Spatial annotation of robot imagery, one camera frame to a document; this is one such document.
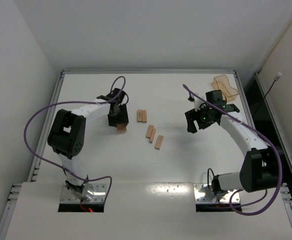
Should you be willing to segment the plain wood block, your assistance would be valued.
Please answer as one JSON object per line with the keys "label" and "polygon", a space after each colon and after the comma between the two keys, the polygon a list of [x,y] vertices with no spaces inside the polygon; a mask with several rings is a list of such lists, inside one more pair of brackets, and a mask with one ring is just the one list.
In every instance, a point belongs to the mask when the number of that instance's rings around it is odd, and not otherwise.
{"label": "plain wood block", "polygon": [[118,133],[121,133],[123,131],[123,125],[122,124],[117,124],[116,129]]}

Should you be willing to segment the wood block thin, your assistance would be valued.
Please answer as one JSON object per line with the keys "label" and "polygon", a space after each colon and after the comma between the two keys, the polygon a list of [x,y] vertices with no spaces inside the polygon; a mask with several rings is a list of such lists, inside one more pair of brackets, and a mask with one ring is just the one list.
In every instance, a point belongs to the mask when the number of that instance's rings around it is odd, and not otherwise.
{"label": "wood block thin", "polygon": [[154,141],[154,138],[155,138],[155,134],[156,134],[156,129],[153,128],[152,131],[151,131],[151,135],[150,135],[150,138],[149,138],[149,142],[152,144],[153,141]]}

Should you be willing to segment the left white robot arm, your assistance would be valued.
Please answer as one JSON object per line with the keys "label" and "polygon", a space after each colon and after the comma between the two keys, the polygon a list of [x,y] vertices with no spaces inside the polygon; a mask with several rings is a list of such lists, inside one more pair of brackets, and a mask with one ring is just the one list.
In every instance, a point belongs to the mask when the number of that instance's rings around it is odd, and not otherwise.
{"label": "left white robot arm", "polygon": [[86,124],[106,116],[110,127],[125,132],[129,117],[123,100],[127,97],[126,92],[114,88],[109,94],[98,96],[94,104],[57,112],[47,143],[60,158],[66,175],[65,184],[76,196],[87,198],[93,194],[93,186],[78,157],[84,146]]}

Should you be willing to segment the translucent orange plastic container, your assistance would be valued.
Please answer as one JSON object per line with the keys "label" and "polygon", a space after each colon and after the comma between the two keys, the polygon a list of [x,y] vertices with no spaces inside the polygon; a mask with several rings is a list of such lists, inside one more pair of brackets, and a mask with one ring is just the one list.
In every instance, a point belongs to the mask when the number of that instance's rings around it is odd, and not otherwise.
{"label": "translucent orange plastic container", "polygon": [[238,90],[230,85],[229,79],[225,74],[214,77],[211,85],[214,90],[221,91],[223,100],[227,102],[234,101],[239,95]]}

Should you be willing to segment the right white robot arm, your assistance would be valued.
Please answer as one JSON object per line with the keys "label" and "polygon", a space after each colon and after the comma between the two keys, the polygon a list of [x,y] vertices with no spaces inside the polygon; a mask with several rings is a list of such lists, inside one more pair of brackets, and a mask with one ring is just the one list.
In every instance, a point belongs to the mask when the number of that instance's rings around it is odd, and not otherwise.
{"label": "right white robot arm", "polygon": [[230,190],[252,193],[279,188],[283,182],[279,150],[243,122],[240,109],[233,103],[227,103],[220,90],[209,91],[205,97],[190,93],[188,100],[194,108],[185,113],[187,131],[194,134],[218,124],[231,136],[244,157],[240,171],[213,177],[211,191],[217,195]]}

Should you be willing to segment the engraved wood block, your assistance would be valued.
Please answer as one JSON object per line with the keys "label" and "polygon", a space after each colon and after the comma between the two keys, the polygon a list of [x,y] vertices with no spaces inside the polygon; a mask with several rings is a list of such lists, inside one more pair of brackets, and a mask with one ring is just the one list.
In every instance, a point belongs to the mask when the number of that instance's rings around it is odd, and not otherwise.
{"label": "engraved wood block", "polygon": [[141,123],[143,121],[143,110],[138,109],[137,110],[137,122]]}

